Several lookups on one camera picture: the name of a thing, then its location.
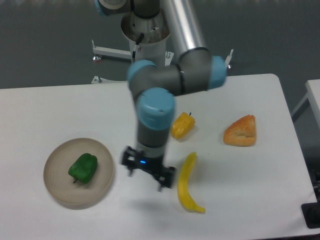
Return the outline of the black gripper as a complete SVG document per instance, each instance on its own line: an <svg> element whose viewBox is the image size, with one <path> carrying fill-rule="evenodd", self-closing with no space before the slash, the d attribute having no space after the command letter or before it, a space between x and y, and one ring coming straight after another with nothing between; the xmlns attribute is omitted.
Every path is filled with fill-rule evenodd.
<svg viewBox="0 0 320 240"><path fill-rule="evenodd" d="M129 177L132 176L135 169L140 169L158 179L159 187L157 191L161 192L163 188L172 188L176 173L175 167L165 167L163 165L163 159L163 154L157 157L149 157L146 156L144 151L136 151L127 146L122 154L121 164L129 171Z"/></svg>

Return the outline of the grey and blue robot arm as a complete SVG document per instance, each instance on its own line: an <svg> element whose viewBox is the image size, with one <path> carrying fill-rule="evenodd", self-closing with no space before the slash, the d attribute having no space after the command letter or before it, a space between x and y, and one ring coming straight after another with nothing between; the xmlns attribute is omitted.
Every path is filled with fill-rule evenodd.
<svg viewBox="0 0 320 240"><path fill-rule="evenodd" d="M175 97L221 87L227 64L212 56L190 0L97 0L105 16L123 14L123 34L133 41L126 74L137 117L136 148L127 146L121 163L132 172L140 169L170 188L176 169L164 166L166 145L175 115ZM168 37L178 57L165 65L164 56L138 56L139 46L164 42Z"/></svg>

